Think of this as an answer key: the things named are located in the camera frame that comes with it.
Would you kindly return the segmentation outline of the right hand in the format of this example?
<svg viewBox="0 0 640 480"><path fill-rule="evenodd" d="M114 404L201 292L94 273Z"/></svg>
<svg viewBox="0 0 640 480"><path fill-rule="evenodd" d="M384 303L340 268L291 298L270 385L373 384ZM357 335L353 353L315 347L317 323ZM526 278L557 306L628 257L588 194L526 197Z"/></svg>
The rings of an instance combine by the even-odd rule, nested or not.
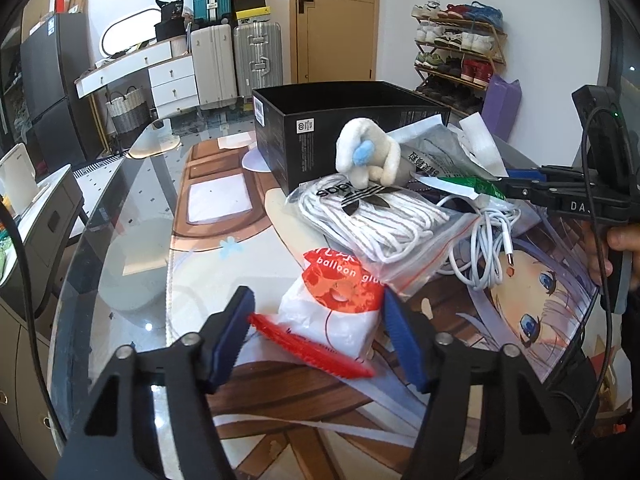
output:
<svg viewBox="0 0 640 480"><path fill-rule="evenodd" d="M600 269L598 263L598 251L596 236L589 222L582 224L582 235L584 236L585 252L587 255L587 268L590 278L600 285ZM632 271L629 290L634 292L639 287L639 263L640 263L640 226L630 224L629 226L613 226L606 232L606 237L601 242L603 253L605 254L605 272L610 275L613 271L612 262L608 258L610 252L631 252Z"/></svg>

